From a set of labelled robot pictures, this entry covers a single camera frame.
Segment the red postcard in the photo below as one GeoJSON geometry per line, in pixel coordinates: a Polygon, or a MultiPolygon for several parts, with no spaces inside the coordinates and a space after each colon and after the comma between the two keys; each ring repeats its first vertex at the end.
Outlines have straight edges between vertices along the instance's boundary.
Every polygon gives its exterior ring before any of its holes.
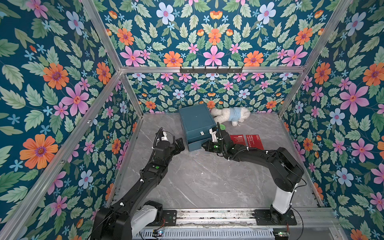
{"type": "Polygon", "coordinates": [[[259,135],[246,135],[246,139],[249,148],[264,150],[264,146],[259,135]]]}
{"type": "Polygon", "coordinates": [[[244,135],[230,135],[230,137],[231,137],[232,142],[235,145],[242,145],[242,146],[247,145],[244,135]]]}

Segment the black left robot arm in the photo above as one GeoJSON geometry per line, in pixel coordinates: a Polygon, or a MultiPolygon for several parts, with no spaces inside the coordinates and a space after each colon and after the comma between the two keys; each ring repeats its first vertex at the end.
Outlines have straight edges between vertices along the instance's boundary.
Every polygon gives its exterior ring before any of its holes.
{"type": "Polygon", "coordinates": [[[183,139],[172,142],[157,137],[153,151],[146,166],[140,171],[139,180],[115,204],[101,208],[97,213],[91,240],[131,240],[133,238],[132,220],[143,200],[168,172],[173,156],[185,150],[183,139]]]}

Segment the teal drawer cabinet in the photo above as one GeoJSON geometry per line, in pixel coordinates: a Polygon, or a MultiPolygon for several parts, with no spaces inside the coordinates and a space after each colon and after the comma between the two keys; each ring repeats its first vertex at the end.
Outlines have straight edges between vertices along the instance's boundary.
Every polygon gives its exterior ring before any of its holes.
{"type": "Polygon", "coordinates": [[[201,149],[205,142],[212,139],[210,130],[216,123],[206,105],[181,108],[179,114],[189,152],[201,149]]]}

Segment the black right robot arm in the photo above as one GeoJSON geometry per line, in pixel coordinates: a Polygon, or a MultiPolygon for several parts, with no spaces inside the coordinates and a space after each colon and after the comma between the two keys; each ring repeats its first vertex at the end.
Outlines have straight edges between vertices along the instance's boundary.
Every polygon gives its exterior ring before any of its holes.
{"type": "Polygon", "coordinates": [[[202,148],[228,161],[248,162],[267,168],[277,186],[275,198],[265,217],[258,215],[257,210],[254,216],[274,225],[286,225],[293,219],[292,199],[303,180],[304,169],[287,149],[261,150],[236,144],[226,131],[220,129],[215,131],[215,137],[202,144],[202,148]]]}

